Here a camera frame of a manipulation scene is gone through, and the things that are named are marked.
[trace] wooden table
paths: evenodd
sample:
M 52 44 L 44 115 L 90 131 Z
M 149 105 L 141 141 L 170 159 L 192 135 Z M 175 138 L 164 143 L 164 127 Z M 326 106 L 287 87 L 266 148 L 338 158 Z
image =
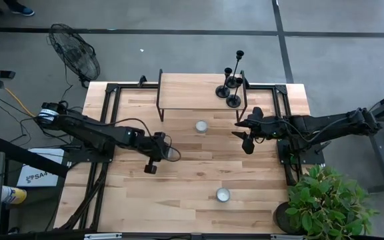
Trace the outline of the wooden table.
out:
M 90 84 L 84 115 L 100 119 L 106 84 Z M 287 90 L 292 114 L 308 115 L 304 86 L 288 84 Z M 158 163 L 157 174 L 150 175 L 143 172 L 145 156 L 117 149 L 109 166 L 99 231 L 281 232 L 273 223 L 272 212 L 287 200 L 287 186 L 275 141 L 264 141 L 255 146 L 254 154 L 246 155 L 241 148 L 242 140 L 231 131 L 248 129 L 234 126 L 236 119 L 230 111 L 168 111 L 165 121 L 160 122 L 156 96 L 156 89 L 123 89 L 117 119 L 137 117 L 144 120 L 152 132 L 166 132 L 183 158 L 175 163 Z M 249 90 L 247 98 L 246 114 L 253 107 L 261 107 L 266 116 L 274 114 L 270 92 Z M 209 129 L 205 134 L 198 134 L 194 127 L 202 119 L 208 122 Z M 135 121 L 122 124 L 143 128 Z M 89 168 L 90 164 L 80 163 L 68 173 L 55 227 L 64 224 L 83 200 Z M 227 203 L 215 199 L 220 187 L 231 192 Z M 91 203 L 89 222 L 93 206 Z

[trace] black candle holder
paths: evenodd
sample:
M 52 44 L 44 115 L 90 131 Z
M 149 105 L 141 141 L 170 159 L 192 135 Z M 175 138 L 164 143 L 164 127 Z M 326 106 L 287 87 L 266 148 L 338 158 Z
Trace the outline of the black candle holder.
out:
M 216 88 L 216 95 L 220 98 L 227 98 L 231 93 L 228 87 L 226 87 L 226 80 L 231 75 L 232 69 L 227 67 L 225 68 L 225 82 L 223 85 L 220 85 Z
M 237 64 L 235 65 L 235 70 L 233 71 L 233 75 L 228 77 L 226 80 L 226 86 L 228 88 L 234 89 L 237 87 L 235 73 L 237 72 L 239 60 L 241 60 L 243 58 L 243 56 L 244 56 L 244 52 L 241 50 L 238 50 L 237 51 Z
M 235 90 L 235 94 L 229 95 L 226 98 L 226 104 L 232 108 L 239 107 L 241 104 L 241 98 L 237 95 L 237 93 L 238 93 L 239 86 L 241 86 L 243 84 L 243 79 L 240 77 L 237 77 L 235 79 L 235 84 L 237 85 L 237 90 Z

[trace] green leaves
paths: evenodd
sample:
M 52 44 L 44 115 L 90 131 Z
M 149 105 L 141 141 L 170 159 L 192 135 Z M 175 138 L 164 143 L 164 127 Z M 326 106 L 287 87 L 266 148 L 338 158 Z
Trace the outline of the green leaves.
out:
M 310 186 L 316 186 L 318 185 L 318 180 L 312 178 L 312 177 L 303 177 L 304 180 L 305 180 L 305 183 L 309 184 Z
M 330 213 L 332 213 L 334 215 L 334 218 L 338 219 L 338 220 L 343 220 L 346 218 L 346 216 L 339 212 L 339 211 L 334 211 L 334 210 L 331 210 Z
M 368 193 L 329 167 L 316 165 L 288 188 L 286 210 L 294 229 L 307 239 L 342 240 L 371 231 L 370 217 L 379 212 L 366 208 Z
M 307 201 L 311 197 L 308 187 L 304 187 L 300 192 L 300 200 Z
M 363 231 L 363 226 L 358 225 L 358 226 L 352 228 L 352 235 L 359 235 L 359 234 L 361 234 L 362 231 Z
M 330 188 L 330 183 L 328 182 L 328 180 L 324 180 L 322 181 L 319 186 L 318 186 L 318 189 L 320 190 L 320 192 L 322 194 L 326 193 L 328 191 L 328 189 Z
M 298 212 L 299 210 L 297 210 L 296 208 L 294 207 L 290 207 L 288 208 L 287 210 L 285 210 L 285 213 L 288 214 L 288 215 L 294 215 Z
M 330 229 L 328 231 L 328 234 L 331 235 L 331 236 L 341 236 L 341 232 L 337 229 Z
M 309 212 L 303 214 L 301 224 L 306 231 L 310 231 L 312 229 L 312 218 Z
M 309 176 L 316 179 L 318 177 L 318 169 L 316 167 L 313 167 L 309 170 Z

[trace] yellow cable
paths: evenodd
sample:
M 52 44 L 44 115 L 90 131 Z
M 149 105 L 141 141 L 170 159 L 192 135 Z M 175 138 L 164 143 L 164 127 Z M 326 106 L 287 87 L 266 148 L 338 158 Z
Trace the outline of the yellow cable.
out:
M 24 106 L 24 104 L 20 101 L 20 99 L 18 99 L 16 97 L 16 95 L 14 95 L 14 93 L 12 93 L 8 88 L 5 88 L 5 90 L 7 90 L 8 93 L 10 93 L 10 95 L 12 97 L 14 97 L 14 99 L 16 99 L 16 101 L 20 104 L 20 106 L 27 112 L 27 114 L 29 114 L 31 117 L 34 117 L 34 114 L 32 114 L 29 110 L 27 110 L 27 108 Z

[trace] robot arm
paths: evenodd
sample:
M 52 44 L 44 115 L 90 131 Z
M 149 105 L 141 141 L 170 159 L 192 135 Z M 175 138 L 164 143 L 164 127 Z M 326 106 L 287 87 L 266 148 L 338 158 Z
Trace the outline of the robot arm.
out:
M 247 154 L 254 150 L 253 140 L 263 138 L 288 139 L 293 142 L 296 150 L 302 151 L 325 141 L 346 135 L 373 135 L 381 129 L 372 113 L 366 109 L 357 109 L 338 115 L 323 117 L 284 116 L 282 119 L 270 116 L 263 117 L 260 108 L 255 107 L 247 119 L 236 123 L 238 127 L 250 128 L 246 132 L 232 132 L 242 138 L 242 148 Z
M 105 154 L 110 144 L 123 149 L 137 151 L 150 158 L 145 167 L 146 173 L 155 174 L 157 167 L 153 162 L 167 159 L 170 146 L 164 142 L 165 133 L 159 132 L 145 136 L 146 132 L 135 127 L 114 127 L 104 124 L 79 112 L 68 110 L 61 103 L 44 103 L 37 118 L 37 124 L 43 129 L 60 130 L 82 141 L 94 151 Z

